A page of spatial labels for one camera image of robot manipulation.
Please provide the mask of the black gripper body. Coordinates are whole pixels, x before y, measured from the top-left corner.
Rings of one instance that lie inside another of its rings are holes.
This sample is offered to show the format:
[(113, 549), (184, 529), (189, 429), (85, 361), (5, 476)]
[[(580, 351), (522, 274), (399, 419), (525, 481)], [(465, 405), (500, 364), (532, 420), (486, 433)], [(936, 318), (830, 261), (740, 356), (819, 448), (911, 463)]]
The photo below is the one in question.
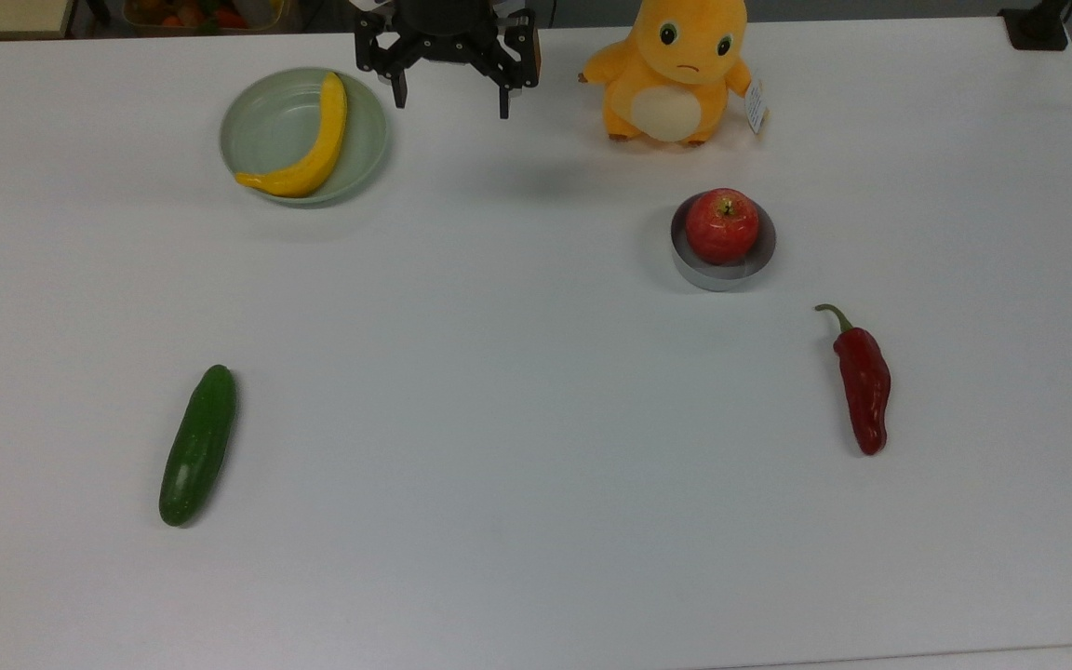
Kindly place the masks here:
[(541, 80), (539, 21), (527, 1), (357, 1), (355, 60), (392, 87), (420, 62), (471, 65), (497, 88)]

